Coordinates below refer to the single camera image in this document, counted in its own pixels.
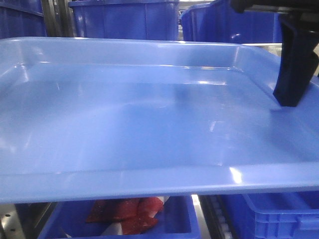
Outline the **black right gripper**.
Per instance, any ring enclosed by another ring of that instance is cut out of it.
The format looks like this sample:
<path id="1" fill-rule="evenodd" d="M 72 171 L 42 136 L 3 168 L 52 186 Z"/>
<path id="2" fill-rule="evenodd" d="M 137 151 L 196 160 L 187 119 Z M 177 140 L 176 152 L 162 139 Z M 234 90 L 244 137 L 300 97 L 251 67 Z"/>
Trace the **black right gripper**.
<path id="1" fill-rule="evenodd" d="M 232 0 L 237 13 L 262 11 L 279 13 L 282 53 L 273 95 L 281 106 L 296 107 L 319 65 L 314 52 L 319 43 L 317 0 Z"/>

